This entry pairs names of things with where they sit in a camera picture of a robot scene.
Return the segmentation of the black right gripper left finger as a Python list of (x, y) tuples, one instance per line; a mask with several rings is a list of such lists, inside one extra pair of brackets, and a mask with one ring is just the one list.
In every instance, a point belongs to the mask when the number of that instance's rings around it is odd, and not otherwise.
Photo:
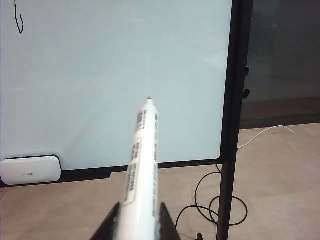
[(120, 202), (117, 202), (108, 215), (105, 217), (99, 228), (90, 240), (112, 240), (116, 227), (116, 219), (120, 209)]

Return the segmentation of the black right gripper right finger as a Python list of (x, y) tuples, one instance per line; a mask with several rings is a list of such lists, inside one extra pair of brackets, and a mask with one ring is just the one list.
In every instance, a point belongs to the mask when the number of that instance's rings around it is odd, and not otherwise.
[(159, 211), (159, 235), (160, 240), (179, 240), (180, 236), (164, 202), (160, 204)]

